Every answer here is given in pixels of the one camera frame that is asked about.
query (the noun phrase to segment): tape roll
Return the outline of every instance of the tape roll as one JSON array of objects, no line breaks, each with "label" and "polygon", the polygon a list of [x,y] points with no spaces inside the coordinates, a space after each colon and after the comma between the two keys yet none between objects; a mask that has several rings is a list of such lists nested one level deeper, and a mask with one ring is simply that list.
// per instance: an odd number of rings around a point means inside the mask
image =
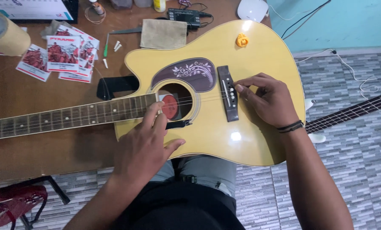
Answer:
[{"label": "tape roll", "polygon": [[29,34],[0,13],[0,52],[19,56],[29,49],[30,44]]}]

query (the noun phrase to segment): fretboard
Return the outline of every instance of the fretboard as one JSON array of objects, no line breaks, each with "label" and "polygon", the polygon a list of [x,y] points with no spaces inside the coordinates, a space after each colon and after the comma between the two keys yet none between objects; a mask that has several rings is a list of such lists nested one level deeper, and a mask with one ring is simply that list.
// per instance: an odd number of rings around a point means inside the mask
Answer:
[{"label": "fretboard", "polygon": [[154,93],[0,119],[0,139],[142,118]]},{"label": "fretboard", "polygon": [[331,127],[333,125],[343,123],[354,118],[358,118],[360,116],[377,111],[379,109],[381,109],[381,95],[369,99],[360,104],[340,110],[328,116],[319,118],[315,121],[308,122],[305,124],[305,130],[307,131],[307,133],[313,133],[321,129]]}]

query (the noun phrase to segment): brown table surface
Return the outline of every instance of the brown table surface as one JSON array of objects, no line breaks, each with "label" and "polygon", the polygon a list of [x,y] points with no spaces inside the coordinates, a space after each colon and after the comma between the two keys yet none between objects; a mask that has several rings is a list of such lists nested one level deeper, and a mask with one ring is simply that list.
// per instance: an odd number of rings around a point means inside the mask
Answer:
[{"label": "brown table surface", "polygon": [[[215,26],[238,19],[236,12],[240,0],[198,0],[208,6],[205,12],[214,16],[212,24],[190,32],[187,42],[194,40]],[[107,62],[102,63],[107,33],[112,30],[135,28],[142,19],[166,16],[153,8],[114,10],[108,1],[102,1],[107,16],[102,24],[92,24],[84,17],[88,1],[80,1],[78,29],[100,40],[99,59],[96,68],[103,77],[127,76],[131,72],[124,64],[125,55],[139,48],[141,34],[110,35]],[[176,1],[167,2],[167,8],[178,8]],[[190,9],[200,10],[200,5]],[[263,24],[271,27],[270,19]],[[22,24],[27,27],[31,42],[46,47],[40,31],[47,24]],[[119,40],[122,47],[114,53],[112,48]],[[100,102],[96,89],[100,74],[94,71],[90,84],[58,79],[52,72],[47,82],[15,70],[20,57],[0,56],[0,119],[35,112],[67,108],[82,104]],[[74,171],[94,170],[113,165],[113,154],[118,151],[113,124],[0,139],[0,182],[39,177],[41,175],[64,174]]]}]

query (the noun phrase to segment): sound hole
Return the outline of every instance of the sound hole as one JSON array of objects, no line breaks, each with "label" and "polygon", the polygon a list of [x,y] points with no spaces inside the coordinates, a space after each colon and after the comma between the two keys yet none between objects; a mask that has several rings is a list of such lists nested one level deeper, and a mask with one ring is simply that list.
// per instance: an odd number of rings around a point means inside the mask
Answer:
[{"label": "sound hole", "polygon": [[162,112],[171,121],[182,119],[192,108],[192,96],[181,84],[166,84],[159,89],[158,94],[159,100],[165,102]]}]

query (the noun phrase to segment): yellow guitar body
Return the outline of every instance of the yellow guitar body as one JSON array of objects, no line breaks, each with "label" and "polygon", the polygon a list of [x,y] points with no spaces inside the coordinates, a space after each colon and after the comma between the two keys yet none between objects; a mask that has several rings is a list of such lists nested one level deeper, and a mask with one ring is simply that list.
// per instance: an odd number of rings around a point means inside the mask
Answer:
[{"label": "yellow guitar body", "polygon": [[[249,39],[246,47],[236,45],[240,33]],[[234,81],[263,72],[285,82],[298,116],[305,123],[300,76],[284,41],[263,24],[249,20],[228,22],[211,29],[184,47],[174,50],[134,50],[125,57],[125,64],[140,82],[139,89],[129,97],[158,92],[169,83],[182,85],[192,96],[190,111],[182,118],[190,119],[192,125],[170,129],[165,136],[165,143],[176,138],[186,140],[186,144],[179,147],[171,158],[208,154],[252,166],[274,165],[285,161],[285,151],[280,144],[278,132],[263,122],[244,99],[238,100],[239,120],[227,121],[221,99],[223,93],[217,77],[210,90],[196,92],[194,86],[174,75],[177,73],[175,70],[180,67],[172,65],[173,63],[187,59],[192,61],[195,58],[209,60],[214,66],[207,62],[196,62],[196,65],[211,66],[213,75],[217,73],[218,66],[228,65]],[[172,76],[156,82],[155,75],[170,65],[173,67],[172,72],[169,72]],[[139,122],[140,119],[115,123],[117,138]]]}]

